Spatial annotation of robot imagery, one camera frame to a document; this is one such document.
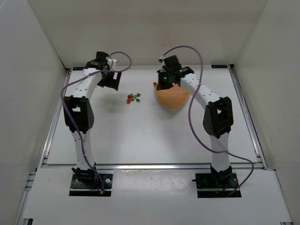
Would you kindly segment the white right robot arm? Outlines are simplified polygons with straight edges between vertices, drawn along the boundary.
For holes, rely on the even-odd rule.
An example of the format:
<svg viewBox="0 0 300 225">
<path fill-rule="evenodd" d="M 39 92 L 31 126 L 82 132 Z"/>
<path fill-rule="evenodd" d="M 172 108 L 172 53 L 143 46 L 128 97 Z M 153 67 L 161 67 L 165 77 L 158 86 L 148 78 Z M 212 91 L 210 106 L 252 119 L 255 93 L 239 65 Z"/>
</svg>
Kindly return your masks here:
<svg viewBox="0 0 300 225">
<path fill-rule="evenodd" d="M 228 156 L 228 139 L 233 125 L 232 101 L 229 97 L 221 97 L 202 84 L 190 67 L 183 67 L 176 55 L 161 57 L 162 64 L 158 70 L 157 90 L 168 90 L 179 85 L 192 95 L 204 109 L 202 121 L 205 132 L 210 137 L 212 153 L 210 173 L 202 176 L 205 187 L 217 188 L 227 184 L 232 175 L 232 167 Z"/>
</svg>

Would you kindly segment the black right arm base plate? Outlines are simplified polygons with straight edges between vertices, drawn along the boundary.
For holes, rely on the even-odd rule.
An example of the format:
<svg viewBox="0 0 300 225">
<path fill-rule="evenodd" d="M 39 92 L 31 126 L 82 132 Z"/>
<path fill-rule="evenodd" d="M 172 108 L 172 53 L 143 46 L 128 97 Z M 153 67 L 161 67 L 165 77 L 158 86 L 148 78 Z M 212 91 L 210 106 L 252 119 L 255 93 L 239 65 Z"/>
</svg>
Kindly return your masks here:
<svg viewBox="0 0 300 225">
<path fill-rule="evenodd" d="M 196 173 L 192 181 L 196 183 L 197 198 L 241 198 L 236 173 L 220 182 L 211 173 Z"/>
</svg>

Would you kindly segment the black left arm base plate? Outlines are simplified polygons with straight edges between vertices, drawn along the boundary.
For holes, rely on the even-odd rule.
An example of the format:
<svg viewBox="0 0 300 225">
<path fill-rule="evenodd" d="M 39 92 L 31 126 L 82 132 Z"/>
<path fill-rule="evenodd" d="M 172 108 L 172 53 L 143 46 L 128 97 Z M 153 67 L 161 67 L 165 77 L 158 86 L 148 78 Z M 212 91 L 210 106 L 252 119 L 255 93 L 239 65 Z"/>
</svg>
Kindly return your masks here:
<svg viewBox="0 0 300 225">
<path fill-rule="evenodd" d="M 113 174 L 101 173 L 100 174 L 104 190 L 102 191 L 101 182 L 96 177 L 95 181 L 81 181 L 73 174 L 69 189 L 69 196 L 98 196 L 110 197 L 112 194 Z"/>
</svg>

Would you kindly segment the woven fan-shaped fruit basket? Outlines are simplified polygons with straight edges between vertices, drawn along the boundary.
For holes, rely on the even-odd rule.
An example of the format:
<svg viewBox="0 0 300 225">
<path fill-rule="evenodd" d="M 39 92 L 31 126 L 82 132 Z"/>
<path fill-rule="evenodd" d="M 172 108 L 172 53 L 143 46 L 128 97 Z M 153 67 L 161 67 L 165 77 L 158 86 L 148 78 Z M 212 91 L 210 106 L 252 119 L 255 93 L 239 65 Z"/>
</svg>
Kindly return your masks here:
<svg viewBox="0 0 300 225">
<path fill-rule="evenodd" d="M 188 91 L 177 84 L 166 90 L 158 90 L 158 84 L 154 85 L 154 94 L 159 103 L 169 110 L 179 109 L 190 96 Z"/>
</svg>

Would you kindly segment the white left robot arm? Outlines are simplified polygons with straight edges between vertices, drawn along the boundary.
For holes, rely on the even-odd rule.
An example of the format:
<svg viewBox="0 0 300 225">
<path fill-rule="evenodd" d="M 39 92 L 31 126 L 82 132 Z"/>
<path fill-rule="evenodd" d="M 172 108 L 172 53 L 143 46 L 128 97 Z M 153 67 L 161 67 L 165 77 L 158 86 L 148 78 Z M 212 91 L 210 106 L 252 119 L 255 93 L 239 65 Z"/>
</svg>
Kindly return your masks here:
<svg viewBox="0 0 300 225">
<path fill-rule="evenodd" d="M 86 63 L 83 77 L 72 83 L 77 85 L 75 91 L 69 96 L 61 95 L 65 124 L 76 148 L 77 165 L 72 171 L 79 182 L 101 193 L 105 190 L 104 179 L 97 172 L 91 150 L 90 132 L 95 117 L 90 98 L 97 86 L 119 89 L 121 72 L 116 71 L 116 63 L 108 53 L 97 52 L 95 59 Z"/>
</svg>

